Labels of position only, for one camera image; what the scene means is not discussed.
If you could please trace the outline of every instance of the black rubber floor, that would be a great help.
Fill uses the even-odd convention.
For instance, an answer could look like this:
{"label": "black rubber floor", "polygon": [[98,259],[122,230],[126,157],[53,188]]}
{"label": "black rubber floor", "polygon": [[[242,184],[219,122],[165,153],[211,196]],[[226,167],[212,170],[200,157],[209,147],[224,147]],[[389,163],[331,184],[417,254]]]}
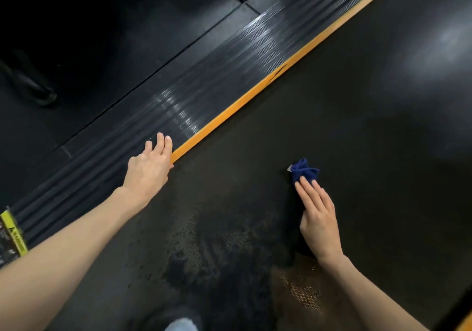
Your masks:
{"label": "black rubber floor", "polygon": [[345,253],[436,325],[472,283],[471,9],[367,6],[177,162],[51,330],[126,330],[177,301],[209,330],[362,329],[302,256],[286,172],[301,157],[321,169]]}

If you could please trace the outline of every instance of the forearm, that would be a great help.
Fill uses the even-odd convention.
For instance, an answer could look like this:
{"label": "forearm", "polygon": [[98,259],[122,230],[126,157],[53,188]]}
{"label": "forearm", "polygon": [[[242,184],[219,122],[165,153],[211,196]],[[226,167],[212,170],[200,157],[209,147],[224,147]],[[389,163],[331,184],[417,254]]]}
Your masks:
{"label": "forearm", "polygon": [[121,189],[0,270],[0,325],[43,330],[113,235],[137,212]]}
{"label": "forearm", "polygon": [[343,256],[324,265],[347,293],[370,331],[427,331]]}

